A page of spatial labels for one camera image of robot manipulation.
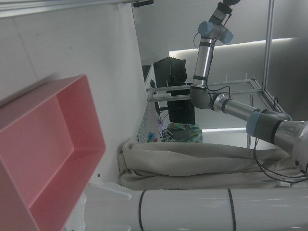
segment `white wall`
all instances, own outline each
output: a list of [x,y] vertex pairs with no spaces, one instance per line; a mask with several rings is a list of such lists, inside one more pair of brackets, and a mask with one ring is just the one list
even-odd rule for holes
[[294,120],[308,120],[308,0],[276,0],[267,89]]
[[[247,147],[247,133],[246,132],[203,132],[203,143],[216,143],[236,147]],[[255,138],[252,137],[250,148],[255,146]],[[277,146],[259,140],[257,149],[276,149]]]
[[[255,77],[260,85],[264,72],[265,41],[216,46],[209,73],[209,83]],[[171,51],[170,56],[186,60],[187,82],[192,82],[198,50]]]
[[[134,11],[143,65],[168,56],[169,51],[191,49],[202,21],[208,21],[218,0],[155,0],[154,5]],[[243,0],[232,6],[226,27],[234,33],[231,44],[266,38],[268,0]]]
[[130,4],[0,19],[0,106],[46,81],[87,74],[107,151],[94,174],[117,182],[120,144],[147,104]]

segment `pink plastic bin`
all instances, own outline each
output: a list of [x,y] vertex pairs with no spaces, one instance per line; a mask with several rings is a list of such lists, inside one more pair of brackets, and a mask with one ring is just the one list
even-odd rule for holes
[[0,108],[0,230],[60,231],[104,151],[85,75]]

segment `white pipe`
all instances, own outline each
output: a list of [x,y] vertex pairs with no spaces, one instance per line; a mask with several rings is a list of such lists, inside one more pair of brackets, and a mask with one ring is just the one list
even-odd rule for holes
[[[86,227],[101,230],[232,231],[227,189],[129,191],[131,199],[87,188]],[[231,190],[237,231],[308,230],[308,189]]]

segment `black cable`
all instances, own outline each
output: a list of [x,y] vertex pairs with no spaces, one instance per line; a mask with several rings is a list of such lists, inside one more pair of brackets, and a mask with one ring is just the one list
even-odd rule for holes
[[[271,178],[271,179],[273,179],[273,180],[277,180],[277,181],[281,181],[281,182],[286,182],[286,183],[290,183],[290,184],[296,184],[296,183],[300,183],[300,182],[303,182],[303,181],[308,180],[308,178],[305,178],[305,179],[302,179],[302,180],[298,180],[298,181],[281,180],[281,179],[274,178],[274,177],[270,176],[269,174],[267,174],[267,173],[264,171],[264,169],[263,169],[263,168],[265,168],[265,167],[263,167],[263,166],[260,164],[260,162],[257,160],[257,157],[256,157],[256,147],[257,147],[257,143],[258,143],[258,139],[256,138],[255,146],[254,146],[254,148],[253,148],[253,157],[254,157],[254,159],[255,159],[255,162],[257,163],[257,165],[258,165],[259,168],[261,169],[261,171],[262,171],[267,177],[269,177],[269,178]],[[286,178],[295,178],[295,177],[288,177],[288,176],[279,174],[279,173],[277,173],[277,172],[273,172],[273,171],[271,171],[271,170],[269,170],[269,171],[272,172],[272,173],[274,173],[274,174],[276,174],[276,175],[280,175],[280,176],[283,176],[283,177],[286,177]]]
[[223,26],[225,26],[225,25],[226,25],[227,21],[229,20],[229,18],[231,18],[231,16],[232,16],[232,14],[230,13],[230,14],[229,14],[229,17],[227,18],[227,20],[225,21],[225,23],[224,23],[224,25],[223,25]]
[[194,47],[195,47],[196,49],[199,49],[199,48],[197,48],[197,46],[196,46],[196,44],[195,44],[195,42],[194,42],[194,40],[195,40],[197,34],[193,37],[193,45],[194,45]]
[[276,109],[276,105],[278,104],[278,98],[276,97],[275,99],[274,99],[274,105],[273,105],[273,109],[274,109],[274,111],[275,112],[277,112],[277,109]]
[[164,119],[167,117],[167,115],[162,119],[162,121],[160,121],[160,123],[159,123],[159,125],[158,125],[158,127],[162,124],[162,122],[164,121]]
[[229,88],[228,92],[225,92],[226,94],[229,95],[229,98],[231,99],[231,88],[230,86],[225,86],[225,87],[222,87],[222,88],[219,88],[219,89],[216,89],[216,90],[211,90],[210,88],[208,88],[208,82],[206,81],[205,83],[205,88],[209,91],[218,91],[220,94],[223,94],[224,92],[220,92],[220,90],[224,89],[224,88]]

